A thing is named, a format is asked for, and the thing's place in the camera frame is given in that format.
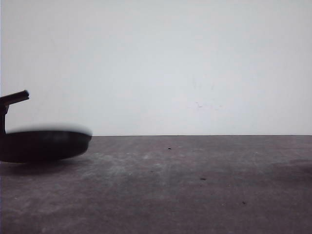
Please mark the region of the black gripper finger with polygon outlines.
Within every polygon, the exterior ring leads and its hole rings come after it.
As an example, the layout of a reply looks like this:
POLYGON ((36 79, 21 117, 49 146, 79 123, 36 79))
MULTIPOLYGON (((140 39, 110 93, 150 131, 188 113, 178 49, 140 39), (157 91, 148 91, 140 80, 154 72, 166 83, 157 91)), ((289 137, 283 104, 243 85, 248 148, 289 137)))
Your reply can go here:
POLYGON ((0 133, 5 134, 5 115, 8 112, 9 106, 18 102, 29 99, 29 92, 23 90, 21 92, 2 96, 0 98, 0 133))

